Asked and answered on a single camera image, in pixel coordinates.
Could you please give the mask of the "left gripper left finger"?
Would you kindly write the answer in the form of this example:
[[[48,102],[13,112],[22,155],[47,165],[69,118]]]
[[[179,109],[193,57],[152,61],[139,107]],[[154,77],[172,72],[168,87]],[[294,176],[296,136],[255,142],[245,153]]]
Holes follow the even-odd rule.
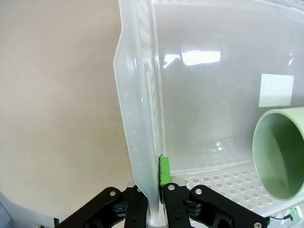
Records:
[[[148,199],[128,182],[124,191],[115,187],[102,190],[93,199],[61,222],[56,228],[112,228],[124,221],[125,228],[147,227]]]

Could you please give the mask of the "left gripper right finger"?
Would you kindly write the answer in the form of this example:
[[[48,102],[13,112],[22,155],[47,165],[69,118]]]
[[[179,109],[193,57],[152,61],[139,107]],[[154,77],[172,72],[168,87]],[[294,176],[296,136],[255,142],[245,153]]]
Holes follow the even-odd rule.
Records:
[[[170,228],[190,228],[194,220],[208,228],[266,228],[269,220],[205,185],[188,189],[173,180],[169,158],[159,157],[159,188]]]

